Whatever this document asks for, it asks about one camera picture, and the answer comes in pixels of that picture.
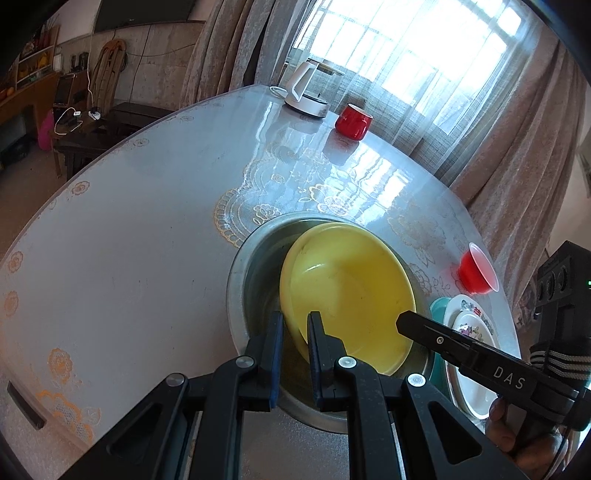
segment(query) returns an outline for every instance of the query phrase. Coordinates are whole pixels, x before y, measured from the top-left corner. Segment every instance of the beige curtain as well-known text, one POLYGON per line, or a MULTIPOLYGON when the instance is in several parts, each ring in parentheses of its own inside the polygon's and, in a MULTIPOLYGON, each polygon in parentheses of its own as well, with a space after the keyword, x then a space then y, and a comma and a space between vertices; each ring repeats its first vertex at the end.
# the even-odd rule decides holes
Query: beige curtain
POLYGON ((254 83, 270 85, 311 0, 217 0, 187 66, 179 108, 254 83))
POLYGON ((537 46, 508 100, 450 187, 480 231, 513 312, 566 192, 585 87, 573 57, 540 25, 537 46))

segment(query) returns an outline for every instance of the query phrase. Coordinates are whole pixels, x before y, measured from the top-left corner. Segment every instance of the dark wooden table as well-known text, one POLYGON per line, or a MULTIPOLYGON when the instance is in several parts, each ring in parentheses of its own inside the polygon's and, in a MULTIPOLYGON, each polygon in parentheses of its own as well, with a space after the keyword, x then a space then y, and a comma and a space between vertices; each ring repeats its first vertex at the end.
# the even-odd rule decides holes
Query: dark wooden table
POLYGON ((82 124, 72 132, 69 131, 73 127, 58 125, 58 133, 51 133, 58 176, 61 175, 58 153, 64 155, 66 179, 70 180, 99 155, 170 113, 171 110, 163 108, 124 102, 112 107, 105 118, 100 120, 93 120, 88 112, 82 112, 82 124))

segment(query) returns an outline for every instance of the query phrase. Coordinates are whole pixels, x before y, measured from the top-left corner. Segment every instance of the screw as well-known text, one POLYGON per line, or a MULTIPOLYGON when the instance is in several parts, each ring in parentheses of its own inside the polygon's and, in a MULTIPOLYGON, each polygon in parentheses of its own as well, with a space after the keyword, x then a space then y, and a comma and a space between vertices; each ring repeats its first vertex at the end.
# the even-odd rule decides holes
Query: screw
POLYGON ((184 375, 183 374, 170 374, 166 377, 166 384, 169 387, 178 387, 179 385, 184 384, 184 375))
POLYGON ((236 365, 238 368, 249 368, 255 364, 255 361, 252 357, 242 355, 236 358, 236 365))
POLYGON ((339 365, 343 368, 353 368, 355 365, 357 365, 357 360, 355 360, 355 358, 352 356, 342 356, 339 358, 339 365))
POLYGON ((422 387, 427 380, 421 374, 411 374, 408 376, 408 383, 410 383, 413 387, 422 387))

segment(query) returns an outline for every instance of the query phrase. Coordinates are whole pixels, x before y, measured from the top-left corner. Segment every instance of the shelf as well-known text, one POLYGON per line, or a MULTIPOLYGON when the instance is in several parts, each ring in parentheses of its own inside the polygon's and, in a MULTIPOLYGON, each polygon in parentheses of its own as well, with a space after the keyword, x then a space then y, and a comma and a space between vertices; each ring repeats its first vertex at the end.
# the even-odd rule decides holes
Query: shelf
POLYGON ((44 52, 44 51, 47 51, 47 50, 49 50, 49 49, 51 49, 51 48, 53 48, 53 45, 49 45, 48 47, 42 48, 41 50, 37 50, 35 53, 30 53, 29 55, 27 55, 25 58, 23 58, 23 59, 19 60, 18 62, 19 62, 19 63, 22 63, 22 62, 24 62, 24 61, 26 61, 26 60, 28 60, 28 59, 30 59, 30 58, 32 58, 32 57, 34 57, 35 55, 37 55, 37 54, 39 54, 39 53, 42 53, 42 52, 44 52))
POLYGON ((41 73, 43 70, 47 70, 48 68, 51 68, 51 65, 45 65, 44 67, 35 70, 34 72, 30 73, 29 75, 27 75, 26 77, 23 77, 22 79, 20 79, 19 81, 17 81, 17 84, 21 83, 23 80, 26 80, 27 78, 33 76, 33 75, 37 75, 38 73, 41 73))

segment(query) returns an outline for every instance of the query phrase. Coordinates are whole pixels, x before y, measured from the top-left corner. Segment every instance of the curtain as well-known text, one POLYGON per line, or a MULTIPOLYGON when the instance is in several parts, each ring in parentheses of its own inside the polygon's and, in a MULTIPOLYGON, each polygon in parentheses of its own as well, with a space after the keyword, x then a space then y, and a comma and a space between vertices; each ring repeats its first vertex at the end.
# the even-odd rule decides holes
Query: curtain
POLYGON ((217 0, 189 59, 179 108, 277 81, 310 1, 217 0))
POLYGON ((538 43, 451 189, 495 261, 514 318, 556 222, 573 167, 586 81, 554 33, 538 43))
MULTIPOLYGON (((280 86, 308 57, 337 67, 330 109, 364 108, 373 133, 442 179, 490 128, 535 25, 514 0, 318 0, 280 86)), ((315 81, 311 89, 322 89, 315 81)))

